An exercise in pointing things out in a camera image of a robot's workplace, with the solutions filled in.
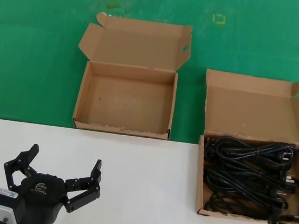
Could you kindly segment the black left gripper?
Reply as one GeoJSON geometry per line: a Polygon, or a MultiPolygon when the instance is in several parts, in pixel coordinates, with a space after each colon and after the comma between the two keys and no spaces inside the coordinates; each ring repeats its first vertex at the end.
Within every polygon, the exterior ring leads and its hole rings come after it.
{"type": "Polygon", "coordinates": [[[99,184],[102,178],[100,159],[97,160],[89,177],[68,179],[64,182],[56,176],[37,173],[30,166],[38,153],[38,144],[33,144],[28,151],[20,152],[15,159],[4,163],[9,190],[17,190],[13,180],[15,172],[20,171],[26,177],[18,189],[26,207],[18,224],[53,224],[63,205],[67,213],[71,213],[100,198],[99,184]],[[67,193],[78,191],[81,193],[68,198],[67,193]]]}

